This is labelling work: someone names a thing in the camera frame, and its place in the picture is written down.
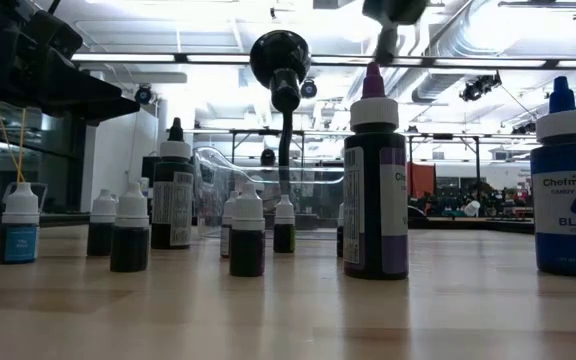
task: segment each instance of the bottle label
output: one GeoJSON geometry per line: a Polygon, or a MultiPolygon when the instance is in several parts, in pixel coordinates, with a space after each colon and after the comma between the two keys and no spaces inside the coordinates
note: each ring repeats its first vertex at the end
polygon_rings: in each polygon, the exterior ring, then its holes
{"type": "Polygon", "coordinates": [[[6,261],[28,261],[37,258],[39,227],[11,226],[6,229],[6,261]]]}
{"type": "Polygon", "coordinates": [[[230,226],[222,226],[221,227],[221,255],[229,256],[230,255],[230,226]]]}
{"type": "Polygon", "coordinates": [[[175,172],[172,183],[170,245],[190,245],[193,175],[175,172]]]}
{"type": "Polygon", "coordinates": [[[364,247],[364,150],[344,152],[344,262],[363,269],[364,247]]]}
{"type": "Polygon", "coordinates": [[[535,232],[576,236],[576,171],[532,176],[535,232]]]}
{"type": "Polygon", "coordinates": [[[408,194],[404,149],[383,148],[379,151],[379,193],[382,271],[400,274],[408,271],[408,194]]]}

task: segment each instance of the blue label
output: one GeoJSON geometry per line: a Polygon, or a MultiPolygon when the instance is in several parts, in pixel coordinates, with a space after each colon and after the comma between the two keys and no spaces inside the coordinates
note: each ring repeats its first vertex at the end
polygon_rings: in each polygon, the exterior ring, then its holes
{"type": "Polygon", "coordinates": [[[28,261],[37,258],[39,227],[9,227],[6,231],[6,261],[28,261]]]}
{"type": "Polygon", "coordinates": [[[576,272],[576,236],[536,234],[537,265],[540,268],[559,268],[576,272]]]}

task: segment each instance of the chefmaster logo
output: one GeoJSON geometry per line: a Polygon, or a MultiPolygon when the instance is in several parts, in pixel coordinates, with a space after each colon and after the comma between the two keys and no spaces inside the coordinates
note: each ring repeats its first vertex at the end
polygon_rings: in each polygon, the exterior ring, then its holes
{"type": "Polygon", "coordinates": [[[576,176],[563,179],[544,179],[543,184],[549,186],[576,186],[576,176]]]}

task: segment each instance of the nozzle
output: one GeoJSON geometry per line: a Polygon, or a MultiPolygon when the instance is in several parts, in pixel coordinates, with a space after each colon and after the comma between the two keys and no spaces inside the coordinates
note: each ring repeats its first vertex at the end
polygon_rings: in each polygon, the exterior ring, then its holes
{"type": "Polygon", "coordinates": [[[364,89],[362,99],[385,98],[384,79],[379,72],[379,65],[376,62],[368,64],[366,77],[364,78],[364,89]]]}
{"type": "Polygon", "coordinates": [[[184,129],[181,128],[181,119],[175,118],[170,127],[168,141],[184,141],[184,129]]]}
{"type": "Polygon", "coordinates": [[[568,78],[565,76],[555,79],[554,89],[550,94],[549,108],[551,114],[576,110],[575,93],[568,87],[568,78]]]}

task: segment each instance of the bottle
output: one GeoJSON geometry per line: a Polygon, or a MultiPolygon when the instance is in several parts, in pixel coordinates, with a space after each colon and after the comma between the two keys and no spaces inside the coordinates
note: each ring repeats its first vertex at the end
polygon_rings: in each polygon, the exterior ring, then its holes
{"type": "Polygon", "coordinates": [[[295,252],[295,209],[288,195],[281,195],[275,207],[273,250],[276,253],[295,252]]]}
{"type": "Polygon", "coordinates": [[[266,238],[264,212],[255,185],[244,184],[237,198],[230,238],[230,275],[262,276],[266,238]]]}
{"type": "Polygon", "coordinates": [[[90,225],[88,225],[88,256],[108,256],[112,244],[112,228],[117,215],[117,203],[110,190],[101,189],[99,197],[92,202],[90,225]]]}
{"type": "Polygon", "coordinates": [[[168,141],[159,148],[161,162],[155,164],[153,180],[153,249],[190,247],[194,167],[188,163],[191,148],[183,134],[181,120],[175,118],[168,141]]]}
{"type": "Polygon", "coordinates": [[[219,248],[221,257],[224,259],[230,257],[230,233],[232,231],[232,216],[235,213],[237,196],[239,196],[238,192],[230,192],[230,197],[224,203],[224,214],[221,217],[221,241],[219,248]]]}
{"type": "Polygon", "coordinates": [[[148,211],[139,183],[128,184],[128,191],[119,197],[115,226],[112,232],[110,271],[136,272],[148,267],[148,211]]]}
{"type": "Polygon", "coordinates": [[[337,215],[337,257],[344,256],[344,203],[339,205],[337,215]]]}
{"type": "Polygon", "coordinates": [[[344,140],[344,273],[352,277],[408,276],[406,138],[394,133],[398,125],[397,103],[371,63],[363,97],[350,107],[355,135],[344,140]]]}
{"type": "Polygon", "coordinates": [[[576,275],[576,106],[566,77],[550,95],[550,114],[537,120],[530,152],[537,267],[576,275]]]}
{"type": "Polygon", "coordinates": [[[17,183],[1,218],[0,264],[25,264],[37,259],[39,199],[30,183],[17,183]]]}

